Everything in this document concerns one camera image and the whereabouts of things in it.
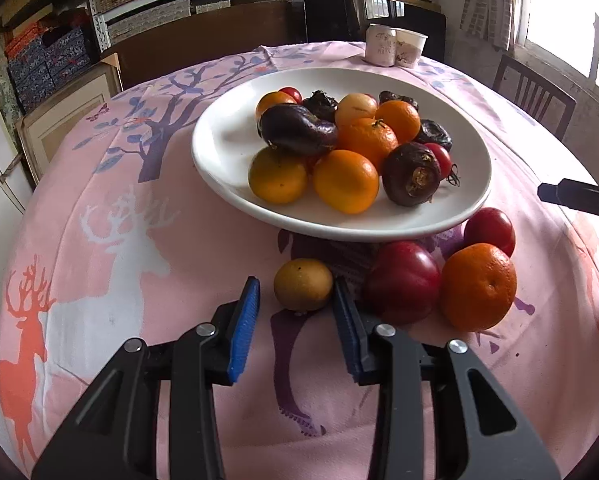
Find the white printed can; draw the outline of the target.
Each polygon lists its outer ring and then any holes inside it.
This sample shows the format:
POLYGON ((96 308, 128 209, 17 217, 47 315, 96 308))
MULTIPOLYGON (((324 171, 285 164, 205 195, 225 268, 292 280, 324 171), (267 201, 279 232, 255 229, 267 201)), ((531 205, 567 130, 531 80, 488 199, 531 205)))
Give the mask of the white printed can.
POLYGON ((396 30, 381 24, 370 24, 365 32, 365 62, 392 67, 396 61, 396 30))

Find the dark purple fruit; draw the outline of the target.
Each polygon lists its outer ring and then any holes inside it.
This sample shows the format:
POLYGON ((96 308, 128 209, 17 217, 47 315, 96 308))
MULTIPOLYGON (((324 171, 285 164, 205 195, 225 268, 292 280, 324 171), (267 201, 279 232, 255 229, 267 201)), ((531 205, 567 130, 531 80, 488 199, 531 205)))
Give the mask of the dark purple fruit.
POLYGON ((316 156, 335 149, 339 133, 333 122, 320 119, 298 104, 269 107, 257 122, 260 137, 273 148, 301 156, 316 156))

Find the dark water chestnut back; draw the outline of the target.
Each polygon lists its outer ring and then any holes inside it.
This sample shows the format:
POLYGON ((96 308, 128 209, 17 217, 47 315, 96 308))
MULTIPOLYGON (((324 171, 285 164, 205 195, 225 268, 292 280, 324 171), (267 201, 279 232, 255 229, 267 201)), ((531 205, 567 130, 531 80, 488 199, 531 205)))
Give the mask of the dark water chestnut back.
POLYGON ((323 90, 316 90, 309 98, 301 101, 301 105, 310 110, 315 116, 326 122, 335 123, 335 113, 339 102, 331 98, 323 90))

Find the red tomato back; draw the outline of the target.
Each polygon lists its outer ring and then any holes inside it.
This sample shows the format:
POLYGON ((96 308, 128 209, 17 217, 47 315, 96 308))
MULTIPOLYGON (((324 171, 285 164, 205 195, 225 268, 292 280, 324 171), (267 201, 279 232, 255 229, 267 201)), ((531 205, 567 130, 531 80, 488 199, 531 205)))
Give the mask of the red tomato back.
POLYGON ((301 104, 301 101, 303 101, 303 98, 301 97, 301 92, 299 92, 298 89, 294 87, 283 87, 280 89, 280 92, 287 94, 298 104, 301 104))

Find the red cherry tomato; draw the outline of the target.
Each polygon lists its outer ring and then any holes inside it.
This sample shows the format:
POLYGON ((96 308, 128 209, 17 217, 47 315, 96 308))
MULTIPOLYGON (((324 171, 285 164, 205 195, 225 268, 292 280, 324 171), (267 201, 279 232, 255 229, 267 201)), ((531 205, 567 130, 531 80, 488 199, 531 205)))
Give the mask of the red cherry tomato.
POLYGON ((426 143, 425 146, 435 155, 439 169, 441 169, 441 177, 447 179, 451 175, 453 166, 449 151, 436 143, 426 143))

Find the small orange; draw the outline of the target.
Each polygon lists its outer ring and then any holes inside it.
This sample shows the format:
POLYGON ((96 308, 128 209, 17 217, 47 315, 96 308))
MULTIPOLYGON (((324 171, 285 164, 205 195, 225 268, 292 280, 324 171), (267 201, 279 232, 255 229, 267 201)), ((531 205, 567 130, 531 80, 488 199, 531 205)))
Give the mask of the small orange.
POLYGON ((377 108, 374 117, 394 131, 400 144, 413 141, 421 128, 418 110, 405 101, 384 102, 377 108))
POLYGON ((260 120, 260 117, 262 117, 268 108, 278 104, 296 104, 296 100, 293 99, 292 96, 289 96, 286 92, 268 92, 258 101, 256 105, 256 120, 260 120))

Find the large orange front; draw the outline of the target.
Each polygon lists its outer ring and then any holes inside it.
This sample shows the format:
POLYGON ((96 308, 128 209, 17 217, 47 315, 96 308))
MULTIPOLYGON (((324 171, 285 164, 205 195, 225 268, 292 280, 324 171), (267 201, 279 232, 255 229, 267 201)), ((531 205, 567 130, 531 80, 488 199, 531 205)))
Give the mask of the large orange front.
POLYGON ((343 214, 361 214, 377 198, 380 177, 365 156, 334 150, 313 167, 313 188, 331 208, 343 214))

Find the yellow red-streaked plum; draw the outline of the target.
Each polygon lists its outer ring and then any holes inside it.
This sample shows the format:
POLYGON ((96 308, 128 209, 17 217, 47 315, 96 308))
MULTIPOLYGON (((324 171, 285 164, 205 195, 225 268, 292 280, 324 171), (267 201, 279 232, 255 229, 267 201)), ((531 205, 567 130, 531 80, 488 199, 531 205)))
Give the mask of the yellow red-streaked plum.
POLYGON ((358 118, 373 118, 377 111, 377 100, 365 93, 350 93, 339 101, 335 112, 335 124, 339 128, 358 118))

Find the cardboard box on floor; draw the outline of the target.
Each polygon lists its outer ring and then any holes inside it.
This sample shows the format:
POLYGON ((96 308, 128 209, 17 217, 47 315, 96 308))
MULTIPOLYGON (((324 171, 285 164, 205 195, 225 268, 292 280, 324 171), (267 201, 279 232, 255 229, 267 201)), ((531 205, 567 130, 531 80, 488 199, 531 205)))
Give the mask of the cardboard box on floor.
POLYGON ((44 175, 60 144, 84 117, 96 117, 123 90, 116 53, 83 72, 16 124, 34 184, 44 175))

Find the orange tangerine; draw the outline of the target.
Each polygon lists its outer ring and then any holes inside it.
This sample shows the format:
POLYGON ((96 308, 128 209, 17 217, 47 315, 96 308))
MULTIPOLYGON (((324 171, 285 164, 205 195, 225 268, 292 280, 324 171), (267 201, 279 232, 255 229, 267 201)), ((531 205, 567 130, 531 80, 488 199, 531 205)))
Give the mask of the orange tangerine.
POLYGON ((452 255, 441 270, 439 310, 461 332, 482 332, 509 312, 517 279, 510 258, 498 247, 478 243, 452 255))

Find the dark red plum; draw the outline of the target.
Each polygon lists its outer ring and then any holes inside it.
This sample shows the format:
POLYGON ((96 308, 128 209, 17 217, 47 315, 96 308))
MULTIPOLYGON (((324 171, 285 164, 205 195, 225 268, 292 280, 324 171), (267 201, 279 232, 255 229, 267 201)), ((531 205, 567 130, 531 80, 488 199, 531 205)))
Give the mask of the dark red plum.
POLYGON ((383 245, 363 285, 369 309, 380 320, 410 325, 426 318, 436 307, 441 271, 419 244, 403 240, 383 245))

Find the small orange back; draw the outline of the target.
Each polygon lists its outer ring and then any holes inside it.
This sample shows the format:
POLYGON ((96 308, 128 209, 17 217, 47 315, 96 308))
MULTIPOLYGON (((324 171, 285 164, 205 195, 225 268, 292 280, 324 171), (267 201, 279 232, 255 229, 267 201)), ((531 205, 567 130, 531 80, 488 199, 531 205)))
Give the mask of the small orange back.
POLYGON ((289 96, 286 92, 268 92, 258 101, 256 105, 256 120, 260 120, 260 117, 262 117, 268 108, 278 104, 296 104, 296 100, 293 99, 292 96, 289 96))

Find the yellow orange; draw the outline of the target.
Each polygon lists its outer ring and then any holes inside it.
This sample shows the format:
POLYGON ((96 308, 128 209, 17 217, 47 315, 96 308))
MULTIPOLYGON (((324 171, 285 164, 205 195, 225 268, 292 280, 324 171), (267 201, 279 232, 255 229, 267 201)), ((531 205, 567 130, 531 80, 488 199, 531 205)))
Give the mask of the yellow orange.
POLYGON ((308 186, 304 159, 271 146, 263 148, 251 162, 249 186, 267 203, 294 203, 304 195, 308 186))

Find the large orange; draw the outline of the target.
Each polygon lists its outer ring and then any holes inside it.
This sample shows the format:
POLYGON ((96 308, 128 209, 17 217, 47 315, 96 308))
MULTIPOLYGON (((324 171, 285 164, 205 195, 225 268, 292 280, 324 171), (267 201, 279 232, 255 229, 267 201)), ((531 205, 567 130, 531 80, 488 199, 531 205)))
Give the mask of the large orange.
POLYGON ((380 177, 365 156, 334 150, 313 167, 313 188, 331 208, 343 214, 361 214, 377 198, 380 177))
POLYGON ((387 156, 399 145, 393 129, 382 119, 357 118, 339 127, 337 147, 365 156, 383 174, 387 156))

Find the small yellow kumquat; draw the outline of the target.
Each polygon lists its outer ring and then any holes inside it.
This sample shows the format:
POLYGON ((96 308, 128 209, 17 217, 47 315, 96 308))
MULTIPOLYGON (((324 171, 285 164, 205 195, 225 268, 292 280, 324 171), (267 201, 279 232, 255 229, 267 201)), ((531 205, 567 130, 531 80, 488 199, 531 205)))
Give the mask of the small yellow kumquat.
POLYGON ((284 309, 310 312, 323 308, 331 295, 333 275, 317 259, 297 258, 284 263, 274 279, 274 293, 284 309))

